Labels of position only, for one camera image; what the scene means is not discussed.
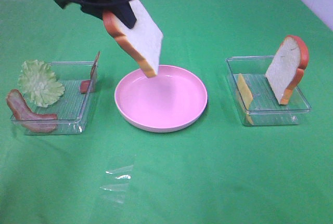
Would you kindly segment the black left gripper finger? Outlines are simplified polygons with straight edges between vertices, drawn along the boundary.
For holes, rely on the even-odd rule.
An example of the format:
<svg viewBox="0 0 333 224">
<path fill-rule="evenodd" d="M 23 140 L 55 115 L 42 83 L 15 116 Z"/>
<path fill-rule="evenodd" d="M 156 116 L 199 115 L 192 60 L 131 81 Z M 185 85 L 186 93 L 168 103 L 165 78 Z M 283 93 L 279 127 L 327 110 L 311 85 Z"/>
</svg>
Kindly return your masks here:
<svg viewBox="0 0 333 224">
<path fill-rule="evenodd" d="M 132 29 L 137 19 L 130 6 L 129 0 L 112 0 L 112 2 L 114 3 L 112 12 L 128 29 Z"/>
</svg>

